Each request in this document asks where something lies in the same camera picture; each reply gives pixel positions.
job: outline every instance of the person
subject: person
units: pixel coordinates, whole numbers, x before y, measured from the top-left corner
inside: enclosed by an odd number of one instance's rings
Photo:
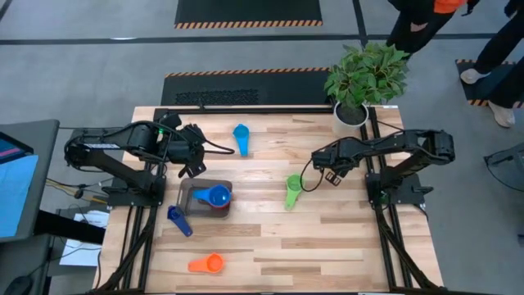
[[[524,0],[510,0],[504,12],[514,16],[484,47],[473,68],[460,74],[466,84],[475,84],[488,76],[491,71],[508,58],[509,53],[524,38]],[[515,125],[513,104],[524,93],[524,58],[500,81],[488,95],[488,105],[493,111],[495,121],[509,128]]]
[[[424,48],[466,2],[468,14],[480,0],[389,0],[400,12],[386,41],[410,56]]]

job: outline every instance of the wooden tabletop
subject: wooden tabletop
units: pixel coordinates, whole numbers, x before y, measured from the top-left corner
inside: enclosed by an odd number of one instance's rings
[[[154,107],[137,107],[133,121],[152,120],[154,111]],[[402,127],[396,108],[377,107],[377,117]],[[188,218],[194,232],[189,238],[166,218],[167,207],[176,203],[181,181],[177,176],[181,166],[169,164],[165,201],[156,219],[147,292],[387,290],[377,224],[364,186],[364,161],[338,187],[324,180],[316,191],[302,193],[292,211],[284,210],[287,176],[300,173],[313,150],[337,139],[332,133],[332,115],[181,118],[183,124],[198,124],[210,141],[236,150],[233,128],[239,123],[247,125],[251,131],[250,154],[248,158],[238,153],[206,154],[207,172],[198,178],[233,182],[231,212],[225,220]],[[380,128],[382,136],[395,131],[384,125]],[[354,136],[359,137],[358,130]],[[394,166],[406,156],[394,154],[386,156],[386,160]],[[143,168],[143,163],[129,154],[124,155],[124,163]],[[306,188],[312,188],[319,176],[310,167],[305,173]],[[442,284],[425,216],[414,206],[397,209],[406,250],[429,279]],[[127,207],[111,211],[102,245],[102,282],[120,262],[127,215]],[[391,251],[397,284],[401,285],[398,258]],[[187,271],[189,261],[212,252],[223,255],[226,264],[222,272],[206,275]],[[141,253],[135,260],[132,286],[137,285],[140,257]]]

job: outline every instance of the floor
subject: floor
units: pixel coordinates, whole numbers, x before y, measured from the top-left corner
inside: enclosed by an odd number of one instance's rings
[[[163,77],[170,72],[330,66],[340,58],[342,44],[358,45],[364,35],[355,3],[372,41],[383,42],[397,14],[383,0],[320,0],[322,27],[175,31],[176,0],[0,0],[0,7],[5,2],[10,5],[0,9],[0,124],[56,118],[62,126],[93,127],[124,125],[135,106],[158,105]],[[489,109],[466,103],[454,65],[455,59],[476,59],[486,34],[505,24],[503,3],[484,0],[470,16],[457,13],[410,61],[408,91],[391,103],[400,106],[406,127],[444,129],[454,136],[457,160],[421,173],[422,182],[435,187],[427,196],[427,212],[445,285],[519,294],[524,248],[517,233],[524,232],[524,196],[493,179],[482,157],[524,139],[524,113],[516,111],[515,128],[498,127]],[[188,43],[175,38],[306,34],[352,40]],[[110,38],[147,43],[111,43]],[[155,43],[155,38],[164,41]],[[38,45],[49,39],[77,41]],[[78,44],[83,39],[106,41]],[[521,44],[509,60],[523,54]],[[49,176],[69,183],[104,179],[66,167],[61,146],[69,135],[59,134]],[[67,208],[73,201],[49,189],[42,209]],[[84,292],[93,276],[94,271],[84,271],[56,277],[51,294]]]

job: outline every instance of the potted plant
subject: potted plant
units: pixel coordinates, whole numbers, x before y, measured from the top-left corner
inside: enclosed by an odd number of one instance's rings
[[[345,56],[332,67],[324,85],[327,95],[337,102],[333,110],[337,135],[365,124],[366,104],[381,104],[404,94],[408,71],[404,58],[409,54],[395,46],[369,43],[363,51],[346,45],[344,49]]]

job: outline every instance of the black rubber mat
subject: black rubber mat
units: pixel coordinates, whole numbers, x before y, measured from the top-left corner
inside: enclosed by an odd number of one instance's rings
[[[161,105],[324,104],[327,77],[327,67],[173,73],[165,77]]]
[[[319,26],[318,0],[179,0],[175,29]]]
[[[473,65],[475,65],[475,61],[473,60],[457,60],[455,62],[457,64],[459,75],[465,70],[471,69]],[[490,95],[491,91],[495,89],[495,86],[509,73],[509,71],[514,67],[514,65],[515,62],[505,61],[501,66],[494,69],[491,75],[479,80],[473,85],[468,85],[462,82],[462,86],[464,88],[464,93],[466,94],[466,99],[468,100],[468,103],[472,106],[487,107],[487,98]],[[520,97],[518,102],[515,102],[513,107],[524,107],[524,94]]]

